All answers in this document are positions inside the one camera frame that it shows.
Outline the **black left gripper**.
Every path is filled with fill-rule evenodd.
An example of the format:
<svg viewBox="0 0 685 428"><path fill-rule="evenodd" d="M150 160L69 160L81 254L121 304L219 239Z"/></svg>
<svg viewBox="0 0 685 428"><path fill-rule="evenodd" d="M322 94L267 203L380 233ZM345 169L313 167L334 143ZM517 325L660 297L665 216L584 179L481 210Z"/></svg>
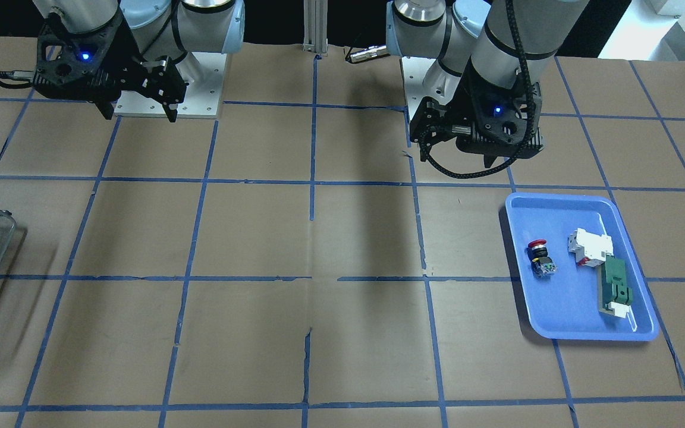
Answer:
<svg viewBox="0 0 685 428"><path fill-rule="evenodd" d="M433 146L451 139L461 152L483 155L486 170L503 170L513 154L527 159L543 151L544 138L539 127L543 98L539 82L532 84L531 105L524 90L525 80L519 75L513 75L511 89L504 89L486 81L468 64L460 83L462 89L457 89L448 107L441 109L456 111L460 105L470 105L478 123L449 125L438 116L437 102L424 99L427 108L422 106L421 110L428 115L414 117L409 125L410 139L418 146L421 162L427 162Z"/></svg>

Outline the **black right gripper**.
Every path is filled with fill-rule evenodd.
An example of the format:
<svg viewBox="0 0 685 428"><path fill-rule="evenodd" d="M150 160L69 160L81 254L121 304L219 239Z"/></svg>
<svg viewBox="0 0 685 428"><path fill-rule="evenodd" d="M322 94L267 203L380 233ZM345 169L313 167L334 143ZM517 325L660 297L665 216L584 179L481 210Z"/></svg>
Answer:
<svg viewBox="0 0 685 428"><path fill-rule="evenodd" d="M49 12L38 38L33 87L49 99L93 103L104 119L114 117L123 90L157 101L169 122L187 92L172 58L144 61L122 12L92 32L69 32L60 12Z"/></svg>

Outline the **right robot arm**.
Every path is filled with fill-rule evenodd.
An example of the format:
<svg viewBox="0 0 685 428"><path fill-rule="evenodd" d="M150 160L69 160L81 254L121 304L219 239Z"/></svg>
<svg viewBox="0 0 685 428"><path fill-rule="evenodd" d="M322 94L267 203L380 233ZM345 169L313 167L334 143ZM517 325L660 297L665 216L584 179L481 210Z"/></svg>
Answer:
<svg viewBox="0 0 685 428"><path fill-rule="evenodd" d="M37 1L45 18L30 86L106 118L215 119L242 1Z"/></svg>

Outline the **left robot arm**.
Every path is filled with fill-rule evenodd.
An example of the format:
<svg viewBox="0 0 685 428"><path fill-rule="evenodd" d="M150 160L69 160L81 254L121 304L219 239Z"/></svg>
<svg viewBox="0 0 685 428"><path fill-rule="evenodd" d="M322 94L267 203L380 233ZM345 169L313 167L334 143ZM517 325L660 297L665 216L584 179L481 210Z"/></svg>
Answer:
<svg viewBox="0 0 685 428"><path fill-rule="evenodd" d="M435 84L410 111L421 162L460 180L496 174L545 146L540 78L586 1L391 1L386 46L432 58Z"/></svg>

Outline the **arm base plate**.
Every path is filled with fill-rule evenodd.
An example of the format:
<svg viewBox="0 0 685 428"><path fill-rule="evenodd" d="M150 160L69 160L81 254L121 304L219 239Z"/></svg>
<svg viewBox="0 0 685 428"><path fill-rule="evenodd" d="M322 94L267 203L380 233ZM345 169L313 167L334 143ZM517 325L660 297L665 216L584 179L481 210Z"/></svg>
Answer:
<svg viewBox="0 0 685 428"><path fill-rule="evenodd" d="M460 105L454 111L443 111L455 95L457 89L462 89L460 75L454 75L446 64L439 59L405 56L401 59L403 85L407 96L407 112L409 127L415 130L418 125L426 124L428 113L421 108L427 108L424 99L436 101L435 109L445 125L472 125L478 123L478 118L470 112L470 105Z"/></svg>
<svg viewBox="0 0 685 428"><path fill-rule="evenodd" d="M177 69L187 82L184 100L177 105L178 119L217 119L230 56L220 52L191 52ZM114 109L117 117L162 118L160 103L135 92L123 92Z"/></svg>

